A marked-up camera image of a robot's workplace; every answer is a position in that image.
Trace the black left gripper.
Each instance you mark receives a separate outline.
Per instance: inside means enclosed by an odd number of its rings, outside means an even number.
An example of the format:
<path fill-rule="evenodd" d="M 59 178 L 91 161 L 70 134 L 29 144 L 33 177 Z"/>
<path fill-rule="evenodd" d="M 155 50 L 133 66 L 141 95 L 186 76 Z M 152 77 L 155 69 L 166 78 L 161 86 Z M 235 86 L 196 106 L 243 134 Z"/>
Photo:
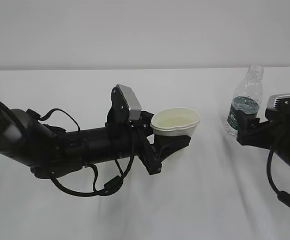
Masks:
<path fill-rule="evenodd" d="M 155 135 L 150 145 L 147 137 L 153 134 L 151 120 L 154 114 L 142 111 L 139 120 L 129 120 L 129 111 L 117 86 L 111 92 L 111 108 L 107 115 L 106 128 L 112 143 L 122 144 L 126 137 L 130 156 L 137 155 L 148 174 L 161 172 L 162 162 L 173 153 L 186 148 L 191 137 L 188 135 Z"/>

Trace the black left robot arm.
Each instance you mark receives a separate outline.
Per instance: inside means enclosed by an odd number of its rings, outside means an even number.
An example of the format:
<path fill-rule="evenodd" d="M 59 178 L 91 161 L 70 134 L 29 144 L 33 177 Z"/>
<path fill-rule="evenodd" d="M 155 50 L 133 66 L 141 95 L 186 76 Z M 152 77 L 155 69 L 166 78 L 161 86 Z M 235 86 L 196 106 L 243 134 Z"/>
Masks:
<path fill-rule="evenodd" d="M 158 174 L 164 159 L 187 147 L 190 136 L 153 134 L 153 115 L 141 109 L 130 87 L 118 84 L 111 92 L 105 127 L 67 132 L 44 123 L 50 117 L 35 111 L 9 109 L 0 102 L 0 154 L 30 168 L 36 178 L 56 178 L 90 164 L 138 156 L 150 175 Z"/>

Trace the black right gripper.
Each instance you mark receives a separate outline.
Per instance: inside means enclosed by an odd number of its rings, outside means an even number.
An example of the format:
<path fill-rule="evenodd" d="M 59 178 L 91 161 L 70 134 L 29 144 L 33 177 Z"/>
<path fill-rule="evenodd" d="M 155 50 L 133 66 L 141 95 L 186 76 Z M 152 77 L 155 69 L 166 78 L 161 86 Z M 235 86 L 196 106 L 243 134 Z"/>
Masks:
<path fill-rule="evenodd" d="M 260 122 L 257 113 L 247 114 L 242 110 L 237 111 L 238 133 L 236 140 L 242 146 L 252 146 L 262 149 L 270 149 L 272 146 L 272 133 L 277 136 L 284 136 L 278 144 L 276 153 L 290 166 L 290 106 L 281 110 L 266 108 L 265 117 L 268 121 Z"/>

